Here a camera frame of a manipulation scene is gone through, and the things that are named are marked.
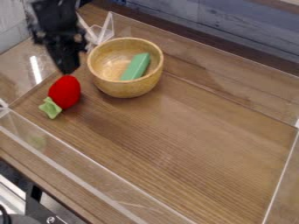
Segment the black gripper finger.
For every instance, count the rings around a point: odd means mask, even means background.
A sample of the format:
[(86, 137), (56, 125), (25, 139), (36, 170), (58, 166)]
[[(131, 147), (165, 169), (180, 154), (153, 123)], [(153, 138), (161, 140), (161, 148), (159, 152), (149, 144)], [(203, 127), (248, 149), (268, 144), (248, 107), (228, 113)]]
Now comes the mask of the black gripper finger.
[(64, 47), (62, 48), (62, 73), (70, 74), (80, 67), (80, 52), (82, 49), (78, 47)]
[(62, 69), (61, 48), (56, 44), (48, 44), (45, 46), (50, 59), (58, 69)]

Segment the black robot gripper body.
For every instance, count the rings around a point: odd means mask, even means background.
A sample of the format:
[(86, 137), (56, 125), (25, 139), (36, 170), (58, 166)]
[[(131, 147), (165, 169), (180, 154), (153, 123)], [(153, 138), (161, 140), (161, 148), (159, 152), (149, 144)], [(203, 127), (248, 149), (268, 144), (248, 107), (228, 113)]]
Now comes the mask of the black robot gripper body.
[(77, 15), (78, 0), (28, 0), (28, 28), (33, 43), (52, 50), (86, 48)]

